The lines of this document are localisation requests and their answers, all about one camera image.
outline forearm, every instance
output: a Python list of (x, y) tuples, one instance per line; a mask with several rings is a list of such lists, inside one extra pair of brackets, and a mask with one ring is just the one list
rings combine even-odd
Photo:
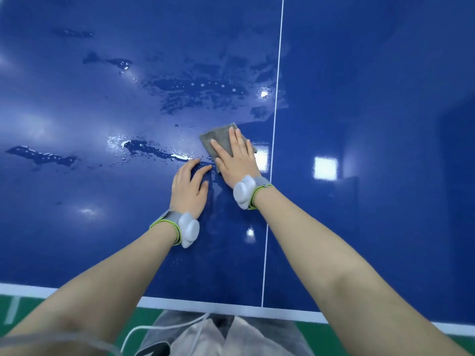
[(466, 355), (350, 245), (277, 189), (259, 190), (254, 203), (352, 355)]
[(113, 342), (175, 238), (173, 225), (157, 224), (58, 289), (10, 334), (82, 331)]

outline green floor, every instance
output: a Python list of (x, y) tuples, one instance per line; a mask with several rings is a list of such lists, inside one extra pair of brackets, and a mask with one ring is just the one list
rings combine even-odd
[[(0, 335), (5, 335), (13, 326), (21, 321), (28, 313), (30, 313), (37, 305), (41, 303), (41, 299), (21, 298), (18, 311), (15, 314), (13, 323), (5, 325), (4, 320), (7, 318), (7, 312), (10, 307), (11, 297), (0, 295)], [(128, 321), (121, 335), (117, 338), (116, 345), (122, 346), (122, 342), (128, 332), (135, 326), (151, 325), (160, 315), (161, 310), (137, 308), (133, 316)], [(335, 333), (327, 324), (312, 324), (307, 322), (298, 322), (299, 329), (306, 337), (310, 347), (312, 347), (315, 355), (318, 356), (341, 356), (347, 355), (345, 350), (338, 341)], [(145, 330), (136, 331), (127, 342), (124, 355), (133, 355), (145, 335)], [(475, 355), (475, 338), (464, 336), (452, 337), (457, 343), (465, 348), (472, 355)]]

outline cleaning cloth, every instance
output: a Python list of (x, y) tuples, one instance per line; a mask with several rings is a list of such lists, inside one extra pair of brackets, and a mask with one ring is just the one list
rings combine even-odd
[[(225, 149), (228, 152), (228, 154), (231, 155), (231, 157), (233, 156), (233, 150), (231, 150), (231, 141), (229, 140), (229, 128), (231, 126), (234, 129), (238, 128), (236, 124), (233, 122), (230, 125), (217, 127), (199, 136), (199, 139), (203, 143), (203, 146), (205, 146), (206, 151), (208, 151), (213, 161), (216, 160), (218, 155), (215, 149), (211, 146), (211, 139), (215, 139), (223, 147), (223, 149)], [(257, 149), (254, 146), (252, 147), (252, 149), (254, 150), (254, 153), (257, 152)], [(216, 165), (216, 169), (219, 173), (221, 173), (217, 165)]]

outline hand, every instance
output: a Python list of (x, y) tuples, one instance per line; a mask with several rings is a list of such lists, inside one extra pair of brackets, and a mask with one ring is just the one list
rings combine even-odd
[(208, 196), (208, 181), (201, 183), (201, 180), (204, 174), (211, 170), (211, 165), (200, 168), (190, 181), (191, 169), (197, 164), (198, 158), (191, 159), (180, 167), (173, 178), (170, 200), (170, 207), (173, 207), (174, 211), (182, 214), (189, 212), (195, 220), (203, 212)]
[(216, 165), (221, 170), (224, 181), (229, 187), (234, 189), (234, 186), (242, 181), (244, 176), (249, 175), (254, 178), (261, 173), (256, 163), (251, 141), (247, 140), (247, 142), (244, 142), (241, 130), (236, 129), (234, 131), (234, 128), (230, 127), (229, 140), (231, 141), (233, 157), (216, 140), (211, 140), (211, 146), (219, 155), (216, 158)]

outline gray pants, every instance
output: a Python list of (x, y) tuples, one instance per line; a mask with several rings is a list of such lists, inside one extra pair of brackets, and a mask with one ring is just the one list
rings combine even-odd
[[(154, 326), (173, 326), (184, 324), (203, 316), (198, 312), (171, 311), (164, 310)], [(304, 336), (293, 321), (277, 320), (271, 318), (242, 317), (247, 323), (255, 327), (260, 333), (278, 343), (288, 352), (295, 356), (314, 356), (307, 344)], [(229, 328), (234, 320), (234, 316), (211, 314), (213, 320), (224, 338), (226, 338)], [(149, 330), (140, 345), (140, 350), (155, 345), (159, 342), (166, 342), (169, 345), (180, 336), (189, 326), (170, 330)]]

